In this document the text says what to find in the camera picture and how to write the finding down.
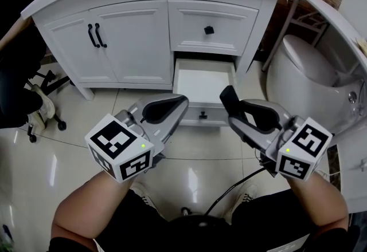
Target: person's leg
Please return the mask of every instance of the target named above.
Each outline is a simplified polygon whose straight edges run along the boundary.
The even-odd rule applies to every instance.
[[[155,208],[148,206],[142,197],[133,190],[129,190],[108,226],[96,238],[96,241],[104,251],[122,249],[123,244],[128,241],[134,245],[135,239],[139,239],[141,245],[148,245],[143,244],[146,239],[145,235],[158,233],[166,225],[167,221],[159,215]]]
[[[258,251],[283,246],[315,229],[292,190],[239,204],[232,226],[251,238]]]
[[[27,115],[39,110],[42,98],[24,88],[27,75],[12,62],[0,67],[0,128],[20,127],[28,121]]]

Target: person's arm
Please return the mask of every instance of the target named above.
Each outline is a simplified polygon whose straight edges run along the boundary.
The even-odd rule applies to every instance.
[[[29,17],[24,20],[22,17],[19,17],[17,21],[12,25],[9,31],[4,35],[4,37],[0,40],[0,51],[4,49],[4,47],[16,38],[17,35],[20,34],[24,29],[26,29],[32,23],[32,18]]]
[[[348,209],[341,193],[318,173],[307,181],[287,178],[310,219],[319,227],[317,234],[342,228],[348,230]]]
[[[95,247],[92,239],[107,227],[132,181],[120,184],[104,171],[95,175],[60,203],[53,219],[51,239],[68,238],[90,249]]]

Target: white toilet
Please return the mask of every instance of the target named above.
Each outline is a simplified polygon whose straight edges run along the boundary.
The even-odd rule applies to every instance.
[[[362,114],[358,102],[362,82],[336,71],[304,40],[286,35],[269,67],[266,90],[268,100],[291,115],[312,117],[336,134]]]

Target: black cable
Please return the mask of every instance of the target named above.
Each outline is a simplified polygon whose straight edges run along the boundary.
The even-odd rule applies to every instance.
[[[363,88],[364,85],[365,85],[365,81],[363,80],[363,83],[362,83],[361,88],[360,88],[360,94],[358,95],[358,102],[361,101],[361,93],[362,93],[362,88]]]
[[[253,176],[257,175],[258,173],[260,173],[260,172],[262,172],[262,171],[265,171],[265,170],[266,170],[266,169],[263,167],[263,168],[261,168],[261,169],[257,170],[256,172],[253,172],[252,174],[250,174],[250,176],[247,176],[246,178],[244,178],[244,179],[240,180],[239,182],[237,182],[236,184],[232,185],[232,187],[231,187],[231,188],[229,188],[227,191],[225,191],[225,192],[224,192],[224,194],[223,194],[222,196],[220,196],[220,197],[219,197],[219,198],[218,198],[218,199],[217,199],[217,200],[212,204],[212,206],[210,206],[210,207],[209,207],[208,211],[207,211],[204,215],[208,215],[208,214],[211,212],[211,210],[214,208],[214,206],[215,206],[215,205],[217,205],[217,203],[218,203],[220,200],[222,200],[222,199],[223,199],[223,197],[224,197],[225,195],[227,195],[229,192],[231,192],[233,188],[236,188],[239,184],[242,184],[243,182],[247,181],[249,178],[251,178],[251,177],[253,177]]]

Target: white floor tile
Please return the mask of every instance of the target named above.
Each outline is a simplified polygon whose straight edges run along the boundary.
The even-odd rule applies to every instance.
[[[240,159],[241,139],[229,127],[179,126],[163,153],[176,159]]]
[[[250,175],[254,171],[257,171],[261,168],[259,161],[256,158],[244,159],[243,160],[243,175],[244,177]],[[284,177],[277,174],[275,178],[273,178],[267,171],[263,171],[252,178],[250,178],[249,182],[257,185],[258,192],[257,197],[274,194],[277,192],[281,192],[290,188],[287,180]]]
[[[247,158],[256,158],[259,157],[259,151],[256,150],[256,154],[255,154],[255,149],[251,148],[247,143],[242,142],[241,141],[241,149],[242,149],[242,158],[243,159],[247,159]]]
[[[115,108],[113,115],[117,115],[121,110],[126,109],[132,106],[139,99],[149,96],[149,95],[157,95],[160,93],[167,93],[169,91],[162,90],[139,90],[139,89],[120,89],[116,98]]]
[[[261,71],[263,64],[252,62],[243,82],[237,86],[239,99],[266,99],[266,73]]]
[[[15,251],[47,251],[49,238],[0,191],[0,225],[6,225],[14,240]]]
[[[159,212],[168,220],[181,215],[181,208],[205,213],[231,185],[242,179],[241,160],[165,159],[140,176]],[[229,193],[210,213],[223,216],[236,200]]]
[[[40,72],[47,73],[52,70],[58,77],[63,77],[65,73],[59,64],[49,64],[42,66]],[[40,77],[31,80],[32,83],[42,82]],[[116,101],[117,89],[95,89],[93,101],[87,101],[80,92],[69,82],[61,89],[52,92],[49,97],[56,106],[56,112],[67,124],[66,131],[57,128],[55,120],[48,120],[48,126],[44,131],[35,128],[34,133],[43,137],[55,139],[74,145],[86,147],[85,135],[108,113],[112,113]]]
[[[1,130],[0,145],[1,189],[49,240],[58,204],[100,167],[86,148],[44,137],[30,144],[20,129]]]

